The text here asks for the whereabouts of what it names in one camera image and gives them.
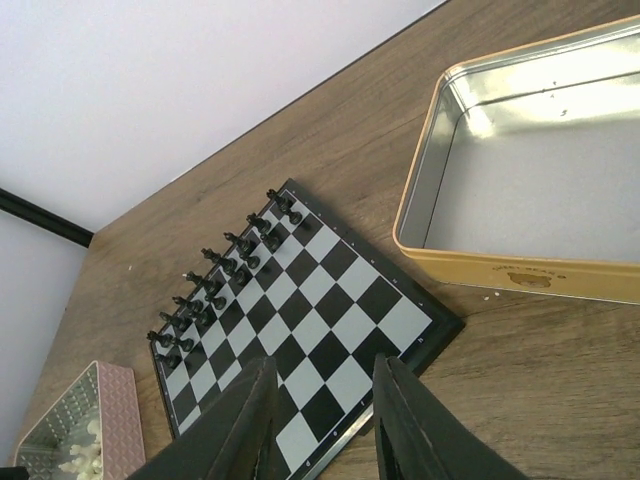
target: black chessboard frame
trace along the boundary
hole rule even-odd
[[[350,229],[340,218],[334,215],[326,206],[316,200],[307,190],[296,183],[292,179],[288,179],[282,187],[278,190],[279,195],[287,197],[287,192],[291,192],[295,197],[302,201],[304,205],[315,214],[322,222],[333,231],[353,250],[360,254],[365,260],[368,260],[370,264],[389,282],[391,282],[402,294],[404,294],[409,300],[415,303],[425,314],[427,314],[431,323],[427,329],[416,338],[415,342],[402,354],[399,358],[416,374],[422,374],[426,368],[438,357],[438,355],[447,347],[447,345],[458,335],[458,333],[464,328],[464,322],[453,314],[448,308],[440,303],[435,297],[428,293],[422,286],[420,286],[415,280],[409,277],[404,271],[392,263],[388,258],[382,255],[371,244],[364,240],[355,231]],[[262,216],[267,210],[274,206],[274,202],[269,200],[268,203],[260,210],[258,216]],[[282,214],[276,213],[276,208],[271,209],[271,212],[276,216]],[[255,233],[252,232],[250,225],[238,235],[241,238],[255,237]],[[234,246],[231,246],[225,253],[224,257],[234,250]],[[204,278],[211,280],[214,278],[216,272],[220,270],[220,267],[214,266]],[[191,300],[200,287],[196,286],[187,297]],[[185,315],[185,307],[179,307],[175,311],[176,316]],[[167,326],[163,327],[159,333],[164,333]],[[156,353],[155,342],[149,344],[152,358]],[[170,413],[172,410],[171,399],[167,392],[167,387],[164,382],[163,376],[160,374],[159,369],[162,365],[155,359],[153,359],[153,366],[156,373],[157,381],[160,385],[163,405],[167,419],[169,420],[170,430],[172,438],[180,436],[178,431],[178,424]],[[326,468],[329,462],[344,448],[351,438],[358,434],[361,430],[367,430],[370,427],[370,420],[373,416],[373,393],[369,391],[367,396],[363,399],[361,404],[349,412],[340,422],[334,431],[338,432],[337,436],[327,436],[321,443],[320,448],[309,457],[305,465],[303,465],[296,472],[293,472],[289,477],[289,480],[302,480],[313,479],[317,477],[322,470]]]

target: wooden table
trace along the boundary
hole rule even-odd
[[[465,318],[422,379],[476,435],[532,477],[640,478],[640,307],[435,284],[391,240],[441,72],[638,13],[639,0],[451,0],[104,228],[23,433],[100,359],[135,370],[148,457],[167,445],[145,334],[188,292],[181,274],[207,268],[200,248],[222,248],[293,177]],[[322,478],[378,478],[373,443],[356,438]]]

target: bear logo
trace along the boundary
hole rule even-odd
[[[517,272],[508,272],[508,275],[513,283],[523,287],[549,288],[551,286],[551,277]]]

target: chessboard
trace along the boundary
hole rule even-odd
[[[463,322],[289,179],[150,332],[172,434],[275,357],[278,480],[315,478],[372,415],[378,353],[422,373]]]

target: metal tin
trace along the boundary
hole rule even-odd
[[[44,414],[16,451],[14,465],[32,480],[69,480],[58,465],[72,459],[73,444],[95,441],[87,425],[100,419],[103,480],[124,480],[145,463],[133,370],[92,362]]]
[[[640,16],[441,77],[394,225],[437,280],[640,302]]]

